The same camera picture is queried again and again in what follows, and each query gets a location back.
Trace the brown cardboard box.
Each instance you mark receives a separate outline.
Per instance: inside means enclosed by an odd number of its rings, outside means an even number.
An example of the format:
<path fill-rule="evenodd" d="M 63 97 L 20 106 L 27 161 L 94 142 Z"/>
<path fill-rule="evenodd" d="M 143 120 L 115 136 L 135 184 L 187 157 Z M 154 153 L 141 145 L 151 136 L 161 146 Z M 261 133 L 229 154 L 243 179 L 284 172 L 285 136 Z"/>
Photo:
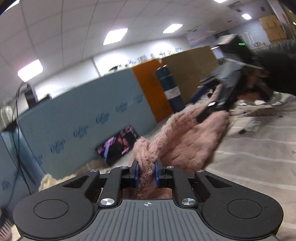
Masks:
<path fill-rule="evenodd" d="M 190 102 L 200 81 L 219 65 L 210 46 L 176 53 L 162 58 L 162 62 L 168 65 L 185 103 Z"/>

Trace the patterned bed sheet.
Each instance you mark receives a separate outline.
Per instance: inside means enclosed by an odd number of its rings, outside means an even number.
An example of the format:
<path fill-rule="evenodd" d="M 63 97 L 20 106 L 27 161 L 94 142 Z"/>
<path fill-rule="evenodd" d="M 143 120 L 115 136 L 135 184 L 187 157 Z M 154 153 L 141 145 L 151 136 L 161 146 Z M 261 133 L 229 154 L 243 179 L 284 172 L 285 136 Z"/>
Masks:
<path fill-rule="evenodd" d="M 276 199 L 284 210 L 278 232 L 295 240 L 295 97 L 237 104 L 208 165 L 218 176 Z"/>

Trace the cream knitted sweater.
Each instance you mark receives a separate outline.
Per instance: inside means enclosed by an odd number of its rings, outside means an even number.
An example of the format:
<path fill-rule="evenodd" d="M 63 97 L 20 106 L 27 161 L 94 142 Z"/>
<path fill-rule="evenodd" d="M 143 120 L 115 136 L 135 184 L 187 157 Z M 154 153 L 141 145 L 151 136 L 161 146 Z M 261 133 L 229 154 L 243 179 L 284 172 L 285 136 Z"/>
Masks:
<path fill-rule="evenodd" d="M 99 170 L 100 173 L 107 173 L 111 170 L 110 167 L 108 167 L 106 164 L 104 164 L 101 160 L 96 159 L 88 162 L 86 165 L 82 166 L 79 170 L 77 170 L 75 173 L 71 174 L 70 176 L 65 176 L 62 179 L 55 179 L 52 177 L 51 174 L 46 174 L 43 179 L 41 180 L 39 191 L 43 191 L 47 188 L 50 188 L 52 186 L 55 186 L 59 183 L 62 183 L 64 181 L 67 181 L 71 178 L 74 178 L 84 172 L 90 171 L 90 170 Z"/>

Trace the black speaker box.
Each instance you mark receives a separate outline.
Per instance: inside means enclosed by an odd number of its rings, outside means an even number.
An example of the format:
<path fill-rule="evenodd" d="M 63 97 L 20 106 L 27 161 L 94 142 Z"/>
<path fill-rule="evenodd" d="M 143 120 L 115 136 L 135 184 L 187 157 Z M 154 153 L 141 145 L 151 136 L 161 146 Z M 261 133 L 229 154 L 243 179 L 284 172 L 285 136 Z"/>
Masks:
<path fill-rule="evenodd" d="M 33 108 L 38 104 L 39 101 L 38 101 L 35 89 L 29 83 L 27 84 L 24 90 L 24 95 L 25 95 L 25 99 L 27 101 L 29 109 Z"/>

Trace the black smartphone with lit screen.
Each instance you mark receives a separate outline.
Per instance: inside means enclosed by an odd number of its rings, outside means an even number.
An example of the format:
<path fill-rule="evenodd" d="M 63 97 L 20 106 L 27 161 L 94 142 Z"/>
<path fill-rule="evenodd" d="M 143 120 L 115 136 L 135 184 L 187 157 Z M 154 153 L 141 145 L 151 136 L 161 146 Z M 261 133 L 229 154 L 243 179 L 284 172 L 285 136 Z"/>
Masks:
<path fill-rule="evenodd" d="M 133 149 L 139 137 L 133 126 L 126 126 L 98 146 L 96 152 L 105 165 L 112 166 Z"/>

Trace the dark blue thermos bottle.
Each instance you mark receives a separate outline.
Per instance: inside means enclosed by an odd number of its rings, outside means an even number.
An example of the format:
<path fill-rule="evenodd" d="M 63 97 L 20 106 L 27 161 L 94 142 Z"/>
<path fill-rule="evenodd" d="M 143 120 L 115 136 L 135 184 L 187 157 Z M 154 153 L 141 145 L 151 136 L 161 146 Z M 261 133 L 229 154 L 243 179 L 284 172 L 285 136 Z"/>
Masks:
<path fill-rule="evenodd" d="M 168 67 L 164 65 L 159 67 L 152 75 L 152 77 L 157 76 L 165 96 L 171 106 L 174 113 L 178 113 L 185 108 L 185 103 L 181 97 L 181 91 L 173 78 L 173 75 Z"/>

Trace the orange cardboard box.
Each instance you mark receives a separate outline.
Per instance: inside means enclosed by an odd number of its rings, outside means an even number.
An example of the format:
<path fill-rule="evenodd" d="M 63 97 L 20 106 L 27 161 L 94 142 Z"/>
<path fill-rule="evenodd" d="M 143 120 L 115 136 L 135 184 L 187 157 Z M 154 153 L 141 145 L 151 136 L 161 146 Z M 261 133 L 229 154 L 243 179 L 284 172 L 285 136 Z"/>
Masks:
<path fill-rule="evenodd" d="M 152 59 L 132 67 L 157 123 L 173 113 L 156 75 L 156 70 L 163 65 L 160 59 Z"/>

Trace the light blue foam board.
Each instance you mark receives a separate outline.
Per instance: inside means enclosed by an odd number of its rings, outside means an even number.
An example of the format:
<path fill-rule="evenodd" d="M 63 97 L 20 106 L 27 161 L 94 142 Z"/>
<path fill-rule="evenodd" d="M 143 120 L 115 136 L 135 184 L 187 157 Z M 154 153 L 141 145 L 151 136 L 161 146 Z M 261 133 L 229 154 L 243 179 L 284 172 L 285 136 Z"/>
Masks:
<path fill-rule="evenodd" d="M 145 135 L 156 119 L 130 69 L 80 85 L 18 119 L 33 156 L 54 178 L 71 175 L 97 156 L 96 148 L 127 126 Z"/>

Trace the white power adapter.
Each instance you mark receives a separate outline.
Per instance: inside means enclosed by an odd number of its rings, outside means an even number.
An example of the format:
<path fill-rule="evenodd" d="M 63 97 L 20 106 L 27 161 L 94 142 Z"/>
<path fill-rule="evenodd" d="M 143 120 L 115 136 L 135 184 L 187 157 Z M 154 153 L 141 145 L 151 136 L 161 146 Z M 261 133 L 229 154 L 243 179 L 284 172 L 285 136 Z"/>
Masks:
<path fill-rule="evenodd" d="M 13 120 L 12 108 L 7 105 L 1 108 L 1 123 L 4 128 L 6 128 Z"/>

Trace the pink knitted sweater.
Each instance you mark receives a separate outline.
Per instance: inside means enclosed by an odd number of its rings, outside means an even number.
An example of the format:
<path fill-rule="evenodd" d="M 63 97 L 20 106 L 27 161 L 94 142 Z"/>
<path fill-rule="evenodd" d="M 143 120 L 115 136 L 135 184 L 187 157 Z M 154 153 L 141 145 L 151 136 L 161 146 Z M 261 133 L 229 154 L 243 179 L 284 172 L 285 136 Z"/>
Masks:
<path fill-rule="evenodd" d="M 173 114 L 153 140 L 141 137 L 136 141 L 131 160 L 137 160 L 141 169 L 139 185 L 125 189 L 124 198 L 173 197 L 169 188 L 156 188 L 154 164 L 157 159 L 161 160 L 163 166 L 174 166 L 189 174 L 208 165 L 229 124 L 229 113 L 226 111 L 212 113 L 198 123 L 196 117 L 208 104 L 209 101 L 206 101 Z"/>

